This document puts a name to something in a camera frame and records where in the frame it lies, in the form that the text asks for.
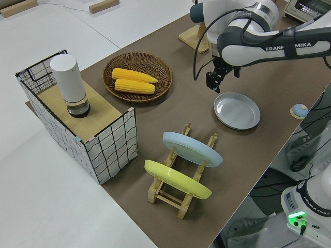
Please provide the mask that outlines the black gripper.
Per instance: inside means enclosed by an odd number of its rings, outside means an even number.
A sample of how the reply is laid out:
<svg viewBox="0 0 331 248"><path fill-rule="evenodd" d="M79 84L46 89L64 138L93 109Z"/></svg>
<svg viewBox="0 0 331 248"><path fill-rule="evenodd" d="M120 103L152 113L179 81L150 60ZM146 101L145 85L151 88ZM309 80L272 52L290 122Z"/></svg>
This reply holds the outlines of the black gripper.
<svg viewBox="0 0 331 248"><path fill-rule="evenodd" d="M240 77L241 67L232 67L227 64L221 57L212 56L214 70L206 73L206 86L216 93L220 93L220 84L222 82L221 75L227 75L233 70L236 78Z"/></svg>

